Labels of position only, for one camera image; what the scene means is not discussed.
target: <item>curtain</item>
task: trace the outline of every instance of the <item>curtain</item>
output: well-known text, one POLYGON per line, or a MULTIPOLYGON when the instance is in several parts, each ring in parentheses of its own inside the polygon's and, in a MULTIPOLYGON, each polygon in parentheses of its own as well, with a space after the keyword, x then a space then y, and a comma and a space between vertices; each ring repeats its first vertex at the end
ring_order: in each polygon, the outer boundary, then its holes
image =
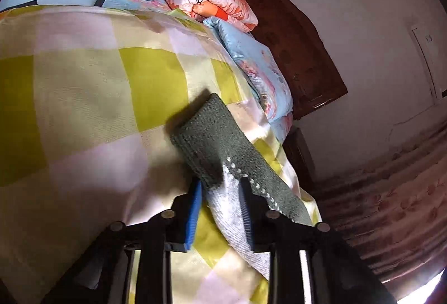
POLYGON ((323 220, 401 299, 447 264, 447 123, 312 195, 323 220))

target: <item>wooden headboard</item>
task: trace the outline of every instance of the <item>wooden headboard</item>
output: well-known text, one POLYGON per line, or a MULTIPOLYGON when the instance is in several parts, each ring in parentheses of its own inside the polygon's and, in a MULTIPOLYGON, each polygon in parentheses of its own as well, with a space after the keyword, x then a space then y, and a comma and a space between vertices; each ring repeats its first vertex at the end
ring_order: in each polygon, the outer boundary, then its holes
POLYGON ((298 120, 348 93, 309 18, 290 0, 247 0, 258 17, 253 36, 268 46, 293 97, 298 120))

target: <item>yellow checkered bedsheet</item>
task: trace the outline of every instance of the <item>yellow checkered bedsheet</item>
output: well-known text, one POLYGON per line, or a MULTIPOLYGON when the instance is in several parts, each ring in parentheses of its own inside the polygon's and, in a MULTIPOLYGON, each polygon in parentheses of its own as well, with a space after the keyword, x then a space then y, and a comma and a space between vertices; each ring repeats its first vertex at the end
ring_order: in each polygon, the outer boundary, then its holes
MULTIPOLYGON (((212 92, 319 220, 237 66, 178 10, 4 12, 0 75, 0 277, 19 304, 38 303, 110 222, 146 221, 186 192, 169 132, 212 92)), ((176 304, 267 300, 206 206, 172 275, 176 304)))

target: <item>metal bolt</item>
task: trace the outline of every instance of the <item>metal bolt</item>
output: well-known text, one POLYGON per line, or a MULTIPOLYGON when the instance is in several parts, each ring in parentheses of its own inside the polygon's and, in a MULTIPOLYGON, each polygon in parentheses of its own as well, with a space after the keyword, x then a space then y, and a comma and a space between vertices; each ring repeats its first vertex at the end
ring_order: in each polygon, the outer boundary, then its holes
POLYGON ((175 216, 175 212, 173 210, 164 210, 161 213, 161 216, 166 219, 173 218, 175 216))
POLYGON ((275 210, 269 210, 265 213, 265 216, 267 218, 277 219, 277 218, 279 218, 279 212, 277 212, 275 210))
POLYGON ((109 228, 111 231, 113 232, 118 232, 121 231, 124 228, 125 224, 117 221, 117 222, 113 222, 112 224, 110 224, 109 228))
POLYGON ((327 223, 324 223, 324 222, 320 222, 317 225, 317 228, 321 232, 329 232, 331 230, 331 226, 329 226, 327 223))

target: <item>folded blanket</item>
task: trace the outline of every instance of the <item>folded blanket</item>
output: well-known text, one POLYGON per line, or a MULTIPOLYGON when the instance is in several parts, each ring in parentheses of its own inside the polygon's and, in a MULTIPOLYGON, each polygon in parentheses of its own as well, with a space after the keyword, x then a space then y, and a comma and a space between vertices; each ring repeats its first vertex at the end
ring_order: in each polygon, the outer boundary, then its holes
POLYGON ((239 129, 228 108, 215 93, 171 136, 186 162, 205 183, 214 220, 231 246, 263 276, 269 276, 270 254, 253 253, 247 243, 238 184, 249 177, 254 194, 292 221, 311 226, 303 202, 279 178, 239 129))

